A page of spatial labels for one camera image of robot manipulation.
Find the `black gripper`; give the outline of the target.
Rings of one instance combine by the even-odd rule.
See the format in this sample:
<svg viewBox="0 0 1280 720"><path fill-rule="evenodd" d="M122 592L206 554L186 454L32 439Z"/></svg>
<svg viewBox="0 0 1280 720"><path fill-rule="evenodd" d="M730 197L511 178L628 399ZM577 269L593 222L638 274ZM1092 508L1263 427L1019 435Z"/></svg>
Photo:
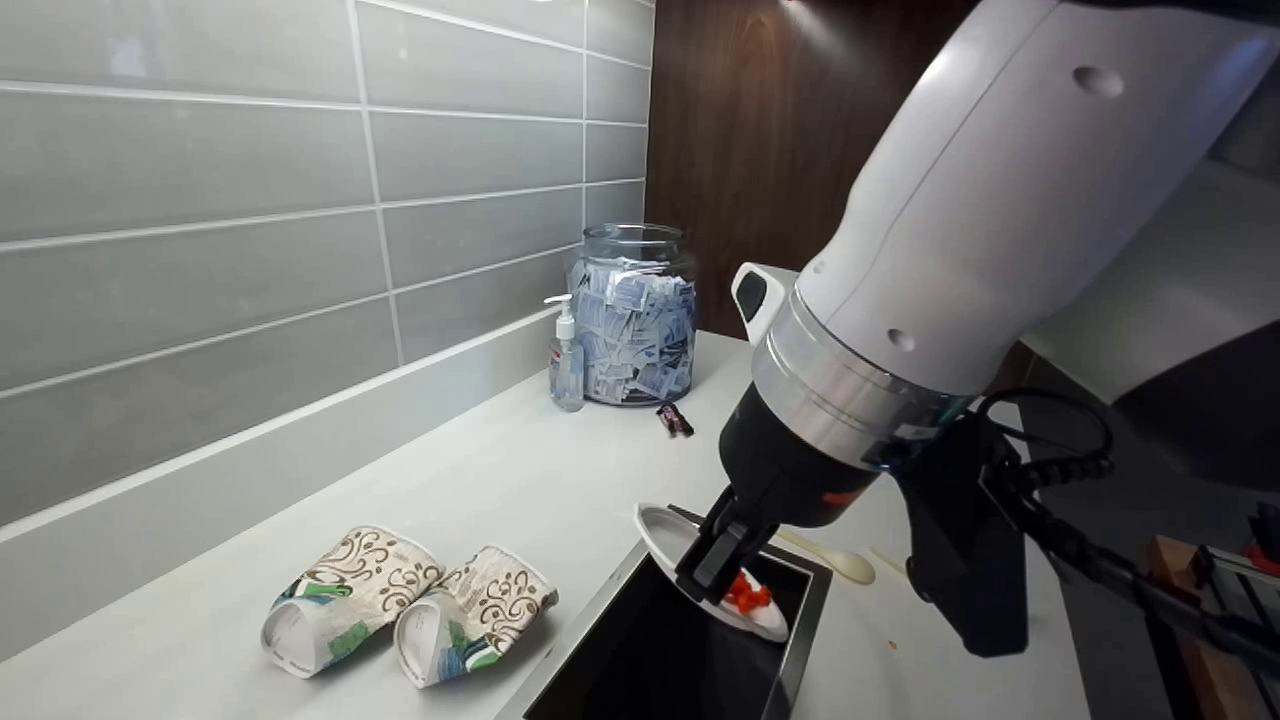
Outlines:
<svg viewBox="0 0 1280 720"><path fill-rule="evenodd" d="M725 600L730 583L759 558L776 524L824 528L885 473L923 458L923 439L885 439L871 463L844 463L800 439L757 390L722 427L730 487L678 563L678 583L700 600Z"/></svg>

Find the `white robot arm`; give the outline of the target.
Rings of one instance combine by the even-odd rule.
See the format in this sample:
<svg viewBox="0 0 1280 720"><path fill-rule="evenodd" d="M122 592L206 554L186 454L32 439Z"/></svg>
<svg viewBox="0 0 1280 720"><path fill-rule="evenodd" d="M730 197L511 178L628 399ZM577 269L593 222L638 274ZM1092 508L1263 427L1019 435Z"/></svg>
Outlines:
<svg viewBox="0 0 1280 720"><path fill-rule="evenodd" d="M981 0L795 274L739 266L754 347L730 487L678 563L697 600L783 524L830 524L937 445L1222 142L1280 53L1280 0Z"/></svg>

